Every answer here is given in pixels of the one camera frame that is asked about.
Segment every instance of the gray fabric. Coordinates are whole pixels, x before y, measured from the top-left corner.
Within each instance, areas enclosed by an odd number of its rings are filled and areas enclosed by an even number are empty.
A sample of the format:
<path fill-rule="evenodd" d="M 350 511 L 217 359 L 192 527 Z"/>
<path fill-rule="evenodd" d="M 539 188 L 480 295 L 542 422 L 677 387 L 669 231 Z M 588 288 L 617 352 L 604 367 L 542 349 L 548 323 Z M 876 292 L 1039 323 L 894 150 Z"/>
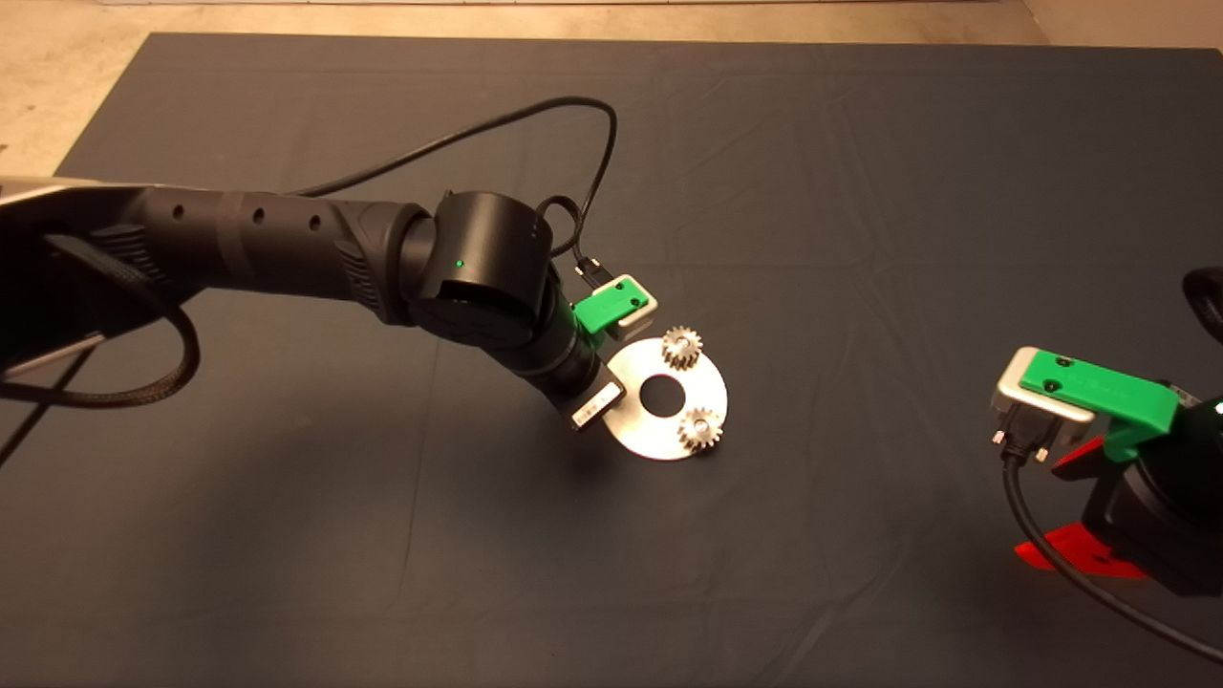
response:
<path fill-rule="evenodd" d="M 583 244 L 706 336 L 726 436 L 652 464 L 358 306 L 205 292 L 183 393 L 55 411 L 0 475 L 0 682 L 1218 686 L 1015 558 L 987 403 L 1024 343 L 1223 389 L 1179 295 L 1223 262 L 1221 77 L 1206 50 L 154 35 L 64 174 L 283 189 L 614 103 Z M 352 197 L 578 194 L 600 127 L 554 112 Z M 168 329 L 79 386 L 155 376 Z M 1077 518 L 1085 486 L 1024 478 L 1043 525 Z M 1223 642 L 1218 601 L 1109 587 Z"/>

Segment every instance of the gear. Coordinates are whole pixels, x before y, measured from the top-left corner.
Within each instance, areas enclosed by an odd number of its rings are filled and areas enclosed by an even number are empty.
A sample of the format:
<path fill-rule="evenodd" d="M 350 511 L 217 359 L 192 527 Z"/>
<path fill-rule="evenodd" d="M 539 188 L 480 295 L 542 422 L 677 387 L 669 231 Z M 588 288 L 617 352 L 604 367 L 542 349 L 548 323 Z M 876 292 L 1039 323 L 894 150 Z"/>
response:
<path fill-rule="evenodd" d="M 679 436 L 690 452 L 704 452 L 722 440 L 722 419 L 709 409 L 692 409 L 680 422 Z"/>
<path fill-rule="evenodd" d="M 663 360 L 676 370 L 692 368 L 701 358 L 701 335 L 689 326 L 673 326 L 663 334 Z"/>

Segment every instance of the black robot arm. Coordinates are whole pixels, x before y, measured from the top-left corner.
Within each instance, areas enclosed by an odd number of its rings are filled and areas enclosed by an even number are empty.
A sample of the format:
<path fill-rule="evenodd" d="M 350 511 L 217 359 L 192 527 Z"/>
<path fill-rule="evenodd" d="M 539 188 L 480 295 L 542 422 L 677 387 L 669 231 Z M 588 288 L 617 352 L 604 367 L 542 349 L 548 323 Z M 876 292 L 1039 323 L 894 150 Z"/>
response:
<path fill-rule="evenodd" d="M 550 227 L 506 196 L 448 193 L 430 214 L 413 203 L 10 182 L 0 197 L 6 371 L 150 319 L 57 257 L 43 240 L 54 233 L 138 269 L 175 302 L 204 287 L 356 301 L 388 324 L 484 349 L 576 429 L 623 393 L 561 291 Z"/>

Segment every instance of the metal plate with hole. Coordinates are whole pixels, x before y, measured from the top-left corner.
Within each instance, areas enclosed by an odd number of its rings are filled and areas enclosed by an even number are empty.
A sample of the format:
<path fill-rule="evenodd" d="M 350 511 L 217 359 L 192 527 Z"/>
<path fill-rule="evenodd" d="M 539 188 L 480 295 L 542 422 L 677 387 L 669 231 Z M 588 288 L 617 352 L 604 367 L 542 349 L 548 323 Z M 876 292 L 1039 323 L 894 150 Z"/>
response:
<path fill-rule="evenodd" d="M 696 408 L 709 409 L 726 422 L 726 384 L 709 357 L 701 356 L 692 368 L 675 370 L 663 360 L 663 340 L 642 339 L 620 349 L 608 369 L 624 384 L 619 404 L 603 415 L 612 436 L 635 455 L 659 462 L 686 459 L 693 455 L 679 437 L 680 419 Z M 684 390 L 684 408 L 671 417 L 656 417 L 641 403 L 641 386 L 663 376 Z"/>

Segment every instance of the floor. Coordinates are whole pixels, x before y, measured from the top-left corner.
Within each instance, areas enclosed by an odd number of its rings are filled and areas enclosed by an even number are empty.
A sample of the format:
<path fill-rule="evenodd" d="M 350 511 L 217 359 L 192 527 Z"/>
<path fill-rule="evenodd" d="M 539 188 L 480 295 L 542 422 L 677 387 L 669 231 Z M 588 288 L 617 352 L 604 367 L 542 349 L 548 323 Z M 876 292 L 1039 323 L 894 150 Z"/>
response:
<path fill-rule="evenodd" d="M 0 0 L 0 175 L 51 174 L 153 31 L 1223 48 L 1223 2 L 117 6 Z"/>

